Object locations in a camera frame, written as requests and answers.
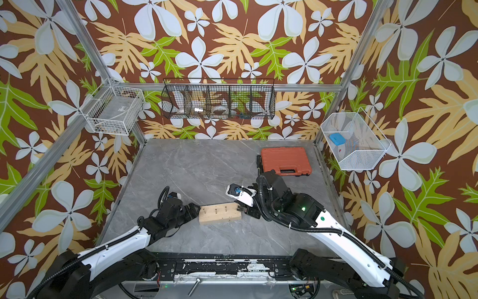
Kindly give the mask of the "wooden board with nails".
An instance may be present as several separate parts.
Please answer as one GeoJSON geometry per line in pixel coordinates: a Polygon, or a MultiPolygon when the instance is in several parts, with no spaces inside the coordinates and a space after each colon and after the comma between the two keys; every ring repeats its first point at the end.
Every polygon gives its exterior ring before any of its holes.
{"type": "Polygon", "coordinates": [[[242,219],[237,203],[224,203],[202,206],[199,212],[201,225],[229,223],[242,219]]]}

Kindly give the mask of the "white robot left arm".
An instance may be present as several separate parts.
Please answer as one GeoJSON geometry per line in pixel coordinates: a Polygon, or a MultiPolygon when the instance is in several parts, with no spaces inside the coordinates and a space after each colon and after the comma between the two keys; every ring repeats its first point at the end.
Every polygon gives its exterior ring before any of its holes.
{"type": "Polygon", "coordinates": [[[140,277],[155,264],[148,246],[168,236],[169,231],[196,219],[200,206],[183,204],[165,187],[158,206],[123,235],[93,249],[59,255],[43,280],[31,290],[30,299],[90,299],[125,280],[140,277]]]}

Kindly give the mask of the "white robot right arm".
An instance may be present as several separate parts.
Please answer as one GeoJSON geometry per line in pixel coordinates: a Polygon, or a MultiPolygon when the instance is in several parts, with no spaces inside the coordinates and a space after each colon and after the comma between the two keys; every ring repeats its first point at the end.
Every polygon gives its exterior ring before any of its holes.
{"type": "Polygon", "coordinates": [[[295,277],[327,280],[350,290],[357,299],[424,298],[404,279],[398,259],[371,249],[313,197],[292,192],[275,171],[261,173],[249,187],[231,184],[227,195],[268,222],[310,235],[341,258],[338,262],[298,249],[290,260],[295,277]]]}

